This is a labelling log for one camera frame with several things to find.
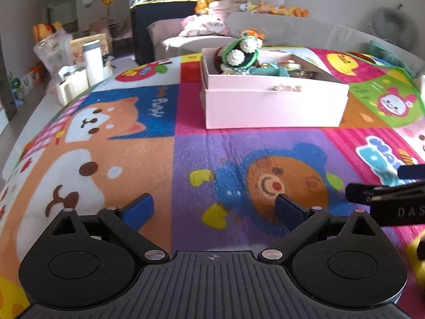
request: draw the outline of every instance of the cartoon mat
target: cartoon mat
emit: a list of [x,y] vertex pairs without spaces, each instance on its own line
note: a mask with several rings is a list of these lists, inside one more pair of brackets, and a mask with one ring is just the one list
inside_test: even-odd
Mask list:
[[[0,192],[0,317],[28,305],[20,260],[63,208],[95,214],[147,192],[155,210],[141,233],[170,253],[257,253],[287,232],[274,216],[277,194],[349,215],[349,182],[399,185],[400,165],[423,163],[422,102],[402,70],[343,53],[284,50],[350,84],[339,128],[206,131],[200,54],[128,70],[58,114]],[[398,304],[423,319],[425,279],[414,244],[425,227],[384,230],[410,272]]]

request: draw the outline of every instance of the black gripper base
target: black gripper base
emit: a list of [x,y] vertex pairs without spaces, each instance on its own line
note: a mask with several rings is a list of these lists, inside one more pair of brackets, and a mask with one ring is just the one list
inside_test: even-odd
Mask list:
[[349,311],[302,293],[279,265],[250,252],[178,252],[162,265],[146,266],[121,297],[84,310],[35,304],[22,319],[408,319],[395,305]]

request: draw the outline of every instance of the sofa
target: sofa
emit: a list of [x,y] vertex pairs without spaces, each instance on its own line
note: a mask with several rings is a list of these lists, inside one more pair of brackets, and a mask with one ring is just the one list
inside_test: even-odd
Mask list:
[[160,20],[148,27],[157,61],[199,53],[202,48],[219,48],[240,37],[245,29],[257,29],[266,35],[264,46],[298,46],[365,53],[370,41],[376,40],[404,61],[414,72],[425,72],[425,61],[393,44],[346,26],[309,18],[233,12],[225,20],[231,37],[180,37],[181,21],[182,19]]

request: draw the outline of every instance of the white bottle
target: white bottle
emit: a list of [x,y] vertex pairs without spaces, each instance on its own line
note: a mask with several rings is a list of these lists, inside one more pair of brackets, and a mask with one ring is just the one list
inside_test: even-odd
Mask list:
[[99,40],[86,43],[82,46],[84,61],[86,62],[86,71],[88,83],[94,86],[103,81],[103,61],[102,51]]

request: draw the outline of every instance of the red nose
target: red nose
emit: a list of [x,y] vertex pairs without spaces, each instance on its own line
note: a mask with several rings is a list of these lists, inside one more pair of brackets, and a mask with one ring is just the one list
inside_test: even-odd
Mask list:
[[275,182],[273,182],[273,189],[274,190],[281,190],[282,185],[279,182],[275,181]]

